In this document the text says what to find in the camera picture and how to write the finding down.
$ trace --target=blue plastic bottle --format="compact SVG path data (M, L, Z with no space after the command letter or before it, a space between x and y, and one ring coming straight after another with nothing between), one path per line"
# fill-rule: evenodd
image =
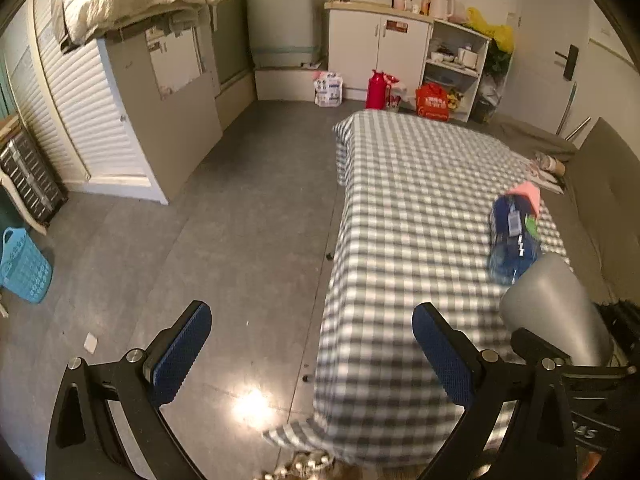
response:
M536 216L529 199L503 195L494 202L490 216L489 273L502 285L513 285L540 256Z

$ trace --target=red plastic bag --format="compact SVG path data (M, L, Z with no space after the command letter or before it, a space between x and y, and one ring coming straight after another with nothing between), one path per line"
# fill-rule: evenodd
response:
M447 92L436 83L422 85L415 91L415 109L420 117L448 121L449 100Z

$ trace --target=blue laundry basket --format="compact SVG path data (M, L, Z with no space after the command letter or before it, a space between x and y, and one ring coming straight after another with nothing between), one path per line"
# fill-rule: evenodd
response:
M8 227L2 234L0 283L31 303L40 303L51 283L51 266L25 229Z

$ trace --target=tile floor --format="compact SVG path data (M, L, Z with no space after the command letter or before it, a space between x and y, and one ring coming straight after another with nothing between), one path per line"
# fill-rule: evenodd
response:
M0 433L28 471L44 472L69 358L108 362L144 348L194 299L212 307L213 329L164 416L208 478L275 466L279 450L260 430L312 410L302 375L315 365L324 255L344 200L331 127L360 108L254 103L170 206L71 194L49 236L34 236L54 265L46 298L2 298ZM98 338L93 356L82 348L88 332ZM118 408L132 461L152 478Z

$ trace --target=red thermos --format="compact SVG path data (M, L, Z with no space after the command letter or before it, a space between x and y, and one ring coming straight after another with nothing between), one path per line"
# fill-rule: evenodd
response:
M386 100L386 87L388 83L385 79L384 72L373 71L373 76L369 79L369 88L367 89L367 103L365 108L373 108L374 110L384 110Z

